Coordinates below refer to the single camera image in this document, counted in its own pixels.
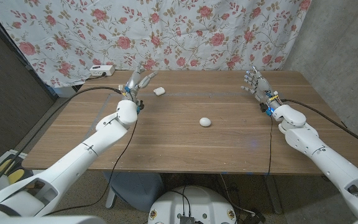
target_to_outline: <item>white plastic casing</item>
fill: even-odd
[[[182,193],[183,187],[174,189]],[[206,187],[186,186],[185,196],[189,200],[191,216],[203,223],[227,223],[234,224],[236,218],[230,219],[227,215],[233,210],[231,204],[218,193]],[[188,216],[189,206],[185,199],[185,215]],[[151,219],[149,215],[148,224],[155,223],[179,223],[178,214],[183,214],[182,195],[175,192],[167,192],[154,202],[150,211],[155,210],[157,216]]]
[[[89,70],[92,76],[101,76],[103,72],[106,72],[106,76],[112,76],[115,69],[112,65],[93,65]]]

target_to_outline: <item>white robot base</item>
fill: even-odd
[[[173,191],[163,194],[154,202],[150,209],[148,224],[187,223],[185,221],[188,220],[192,220],[192,223],[235,224],[236,214],[233,207],[215,191],[195,185],[186,186],[184,195],[188,202],[186,198],[182,198],[183,187]]]

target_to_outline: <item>small white object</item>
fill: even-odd
[[[202,127],[208,127],[209,125],[211,125],[211,120],[208,118],[201,118],[200,125],[202,125]]]
[[[103,72],[106,72],[106,76],[112,76],[115,69],[112,65],[93,65],[89,70],[92,76],[101,76]]]
[[[162,87],[158,87],[158,88],[156,88],[155,90],[153,90],[153,92],[154,92],[157,96],[160,96],[160,95],[162,95],[162,94],[165,93],[165,90],[164,90],[164,88],[162,88]]]

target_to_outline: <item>robotic hand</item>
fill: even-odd
[[[144,105],[143,105],[143,101],[142,100],[138,100],[137,99],[137,92],[139,91],[140,88],[145,88],[149,82],[151,81],[151,79],[156,76],[158,74],[158,71],[155,71],[153,73],[151,73],[150,75],[147,75],[146,77],[143,78],[143,80],[140,80],[140,74],[142,72],[145,71],[144,68],[140,68],[141,64],[138,64],[134,73],[132,74],[132,76],[130,77],[130,79],[128,80],[125,88],[123,89],[124,93],[123,93],[123,100],[131,100],[132,102],[134,102],[138,107],[138,113],[141,109],[143,109]]]
[[[273,91],[266,78],[254,66],[252,68],[254,71],[247,71],[247,74],[244,76],[244,81],[251,88],[245,86],[241,88],[252,93],[256,100],[260,102],[259,105],[262,112],[266,112],[270,116],[273,110],[282,105],[282,102],[277,95],[277,91]]]

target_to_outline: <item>white ball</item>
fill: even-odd
[[[211,125],[211,120],[208,118],[201,118],[200,125],[202,125],[202,127],[208,127],[209,125]]]

